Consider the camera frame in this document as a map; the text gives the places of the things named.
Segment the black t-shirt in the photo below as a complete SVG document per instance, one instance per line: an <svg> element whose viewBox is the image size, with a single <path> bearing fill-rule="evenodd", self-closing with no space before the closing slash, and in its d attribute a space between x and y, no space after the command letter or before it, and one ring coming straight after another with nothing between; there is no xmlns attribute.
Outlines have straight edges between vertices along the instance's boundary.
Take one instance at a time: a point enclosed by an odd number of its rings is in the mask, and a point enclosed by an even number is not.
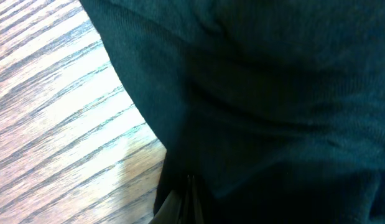
<svg viewBox="0 0 385 224"><path fill-rule="evenodd" d="M385 223L385 0L82 2L198 223Z"/></svg>

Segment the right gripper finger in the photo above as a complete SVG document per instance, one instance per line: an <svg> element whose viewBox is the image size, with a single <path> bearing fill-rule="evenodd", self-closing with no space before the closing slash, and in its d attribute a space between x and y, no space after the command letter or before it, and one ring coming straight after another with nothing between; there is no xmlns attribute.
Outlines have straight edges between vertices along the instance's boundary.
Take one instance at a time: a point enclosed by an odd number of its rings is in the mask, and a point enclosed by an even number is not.
<svg viewBox="0 0 385 224"><path fill-rule="evenodd" d="M187 177L183 196L171 191L149 224L198 224L198 189L194 176Z"/></svg>

